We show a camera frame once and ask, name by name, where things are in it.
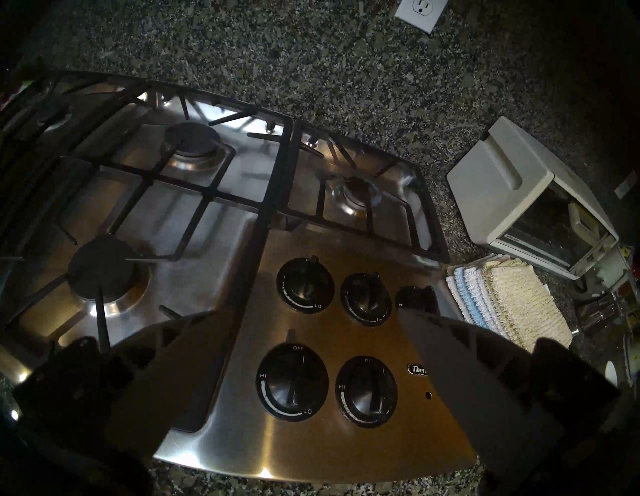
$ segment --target toaster oven handle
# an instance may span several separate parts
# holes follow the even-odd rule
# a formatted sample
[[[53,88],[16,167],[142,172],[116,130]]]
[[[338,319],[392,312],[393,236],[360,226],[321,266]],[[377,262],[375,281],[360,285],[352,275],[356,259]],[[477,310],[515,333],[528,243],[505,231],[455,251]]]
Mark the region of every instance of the toaster oven handle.
[[[571,229],[589,246],[596,246],[600,241],[600,222],[576,202],[569,204],[569,220]]]

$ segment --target brand logo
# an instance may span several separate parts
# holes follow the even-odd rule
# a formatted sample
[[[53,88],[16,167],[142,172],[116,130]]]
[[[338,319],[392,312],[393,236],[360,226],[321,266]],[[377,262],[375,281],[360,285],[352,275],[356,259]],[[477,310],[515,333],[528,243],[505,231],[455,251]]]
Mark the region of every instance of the brand logo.
[[[428,376],[427,371],[424,370],[422,364],[408,364],[406,369],[409,371],[411,375],[414,376]]]

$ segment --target burner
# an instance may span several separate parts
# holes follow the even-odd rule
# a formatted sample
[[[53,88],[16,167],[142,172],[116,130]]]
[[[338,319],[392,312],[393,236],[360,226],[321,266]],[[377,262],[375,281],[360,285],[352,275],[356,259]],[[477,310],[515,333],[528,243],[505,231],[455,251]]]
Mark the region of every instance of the burner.
[[[45,99],[36,112],[36,122],[38,125],[44,125],[54,117],[55,121],[51,122],[45,131],[52,131],[65,124],[71,118],[71,105],[56,97]]]
[[[206,124],[182,122],[164,132],[165,150],[177,147],[169,165],[178,169],[203,170],[217,167],[225,157],[220,135]]]
[[[356,217],[367,216],[367,198],[372,209],[382,201],[382,194],[375,184],[355,176],[334,180],[331,197],[341,210]]]
[[[138,254],[124,241],[113,236],[97,236],[82,246],[68,266],[69,287],[95,314],[98,286],[107,316],[120,314],[142,297],[148,273],[127,260]]]

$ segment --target white outlet cover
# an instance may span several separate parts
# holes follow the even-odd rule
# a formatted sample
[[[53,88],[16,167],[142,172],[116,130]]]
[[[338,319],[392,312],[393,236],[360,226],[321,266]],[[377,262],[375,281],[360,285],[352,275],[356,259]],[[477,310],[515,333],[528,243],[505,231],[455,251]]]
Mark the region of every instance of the white outlet cover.
[[[448,0],[402,0],[396,16],[431,34]]]

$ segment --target kitchen counter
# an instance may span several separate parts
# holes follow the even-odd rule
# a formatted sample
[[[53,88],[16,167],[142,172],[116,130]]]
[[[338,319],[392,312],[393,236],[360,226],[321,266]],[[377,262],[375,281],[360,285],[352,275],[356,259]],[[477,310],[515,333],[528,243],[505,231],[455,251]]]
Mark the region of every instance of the kitchen counter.
[[[471,243],[445,174],[498,116],[529,131],[583,178],[623,231],[630,194],[614,95],[575,62],[576,47],[536,2],[453,1],[432,35],[390,15],[393,2],[60,1],[24,47],[57,68],[203,88],[304,118],[421,164],[454,263]],[[571,286],[540,273],[570,328]],[[579,337],[572,349],[589,358]],[[159,494],[470,494],[474,468],[402,483],[283,484],[154,462]]]

